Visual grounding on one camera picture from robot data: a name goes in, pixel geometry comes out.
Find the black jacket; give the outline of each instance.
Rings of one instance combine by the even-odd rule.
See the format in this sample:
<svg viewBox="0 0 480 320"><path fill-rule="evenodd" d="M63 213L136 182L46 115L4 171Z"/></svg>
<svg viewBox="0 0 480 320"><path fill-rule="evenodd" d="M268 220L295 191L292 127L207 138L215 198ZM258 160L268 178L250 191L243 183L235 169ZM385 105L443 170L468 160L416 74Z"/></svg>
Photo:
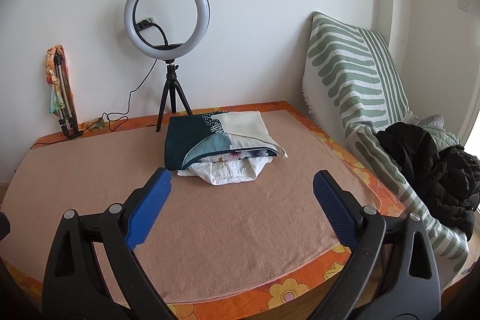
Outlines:
<svg viewBox="0 0 480 320"><path fill-rule="evenodd" d="M430 214L444 226L460 228L470 240L480 202L480 161L460 145L438 153L430 133L403 122L376 136Z"/></svg>

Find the blue gripper pad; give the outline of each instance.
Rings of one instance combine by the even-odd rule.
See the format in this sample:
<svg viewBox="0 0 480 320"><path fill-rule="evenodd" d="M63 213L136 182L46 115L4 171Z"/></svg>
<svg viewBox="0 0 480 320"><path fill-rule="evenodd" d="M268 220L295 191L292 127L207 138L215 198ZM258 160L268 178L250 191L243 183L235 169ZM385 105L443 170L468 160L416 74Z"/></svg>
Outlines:
<svg viewBox="0 0 480 320"><path fill-rule="evenodd" d="M172 175L164 170L154 183L148 181L148 192L132 213L125 242L131 251L147 239L150 229L162 210L172 188Z"/></svg>
<svg viewBox="0 0 480 320"><path fill-rule="evenodd" d="M340 244L354 251L358 244L355 219L321 171L315 174L313 182L313 194L327 216Z"/></svg>

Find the folded clothes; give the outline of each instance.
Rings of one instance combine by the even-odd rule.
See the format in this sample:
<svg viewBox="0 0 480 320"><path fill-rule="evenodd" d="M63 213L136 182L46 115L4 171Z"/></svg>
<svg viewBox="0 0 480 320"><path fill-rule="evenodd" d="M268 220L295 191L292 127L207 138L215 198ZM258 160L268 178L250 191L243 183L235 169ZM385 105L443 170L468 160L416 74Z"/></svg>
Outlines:
<svg viewBox="0 0 480 320"><path fill-rule="evenodd" d="M165 167L212 184L254 180L271 157L287 157L268 134L260 112L211 112L171 117ZM237 162L251 160L255 162Z"/></svg>

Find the silver bolt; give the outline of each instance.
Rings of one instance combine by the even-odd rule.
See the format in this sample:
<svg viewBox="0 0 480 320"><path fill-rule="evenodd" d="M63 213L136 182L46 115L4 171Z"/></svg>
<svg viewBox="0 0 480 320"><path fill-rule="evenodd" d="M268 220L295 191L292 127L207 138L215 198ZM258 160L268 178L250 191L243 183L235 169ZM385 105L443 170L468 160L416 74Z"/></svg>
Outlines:
<svg viewBox="0 0 480 320"><path fill-rule="evenodd" d="M117 214L122 209L120 204L113 204L109 207L109 212L112 214Z"/></svg>
<svg viewBox="0 0 480 320"><path fill-rule="evenodd" d="M75 216L75 211L72 209L67 210L64 214L63 217L66 219L71 219L73 216Z"/></svg>
<svg viewBox="0 0 480 320"><path fill-rule="evenodd" d="M417 213L410 213L410 218L413 221L420 221L420 216Z"/></svg>
<svg viewBox="0 0 480 320"><path fill-rule="evenodd" d="M377 210L373 206L370 206L370 205L364 206L363 211L365 213L369 214L370 216L373 216L377 212Z"/></svg>

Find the beige blanket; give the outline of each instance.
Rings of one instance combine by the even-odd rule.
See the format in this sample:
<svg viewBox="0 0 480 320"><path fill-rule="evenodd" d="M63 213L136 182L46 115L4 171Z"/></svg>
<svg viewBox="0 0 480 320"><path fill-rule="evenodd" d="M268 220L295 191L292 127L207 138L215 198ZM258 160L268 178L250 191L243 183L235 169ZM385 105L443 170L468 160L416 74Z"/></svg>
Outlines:
<svg viewBox="0 0 480 320"><path fill-rule="evenodd" d="M286 111L262 113L287 151L253 182L212 186L173 176L173 187L146 242L135 254L168 303L198 302L250 290L286 275L338 243L316 201L314 174L327 169L360 204L379 206L373 192ZM163 165L166 127L122 131L38 148L27 153L2 211L11 233L0 254L43 280L50 245L64 211L104 211L123 202ZM112 296L124 301L106 261L99 259Z"/></svg>

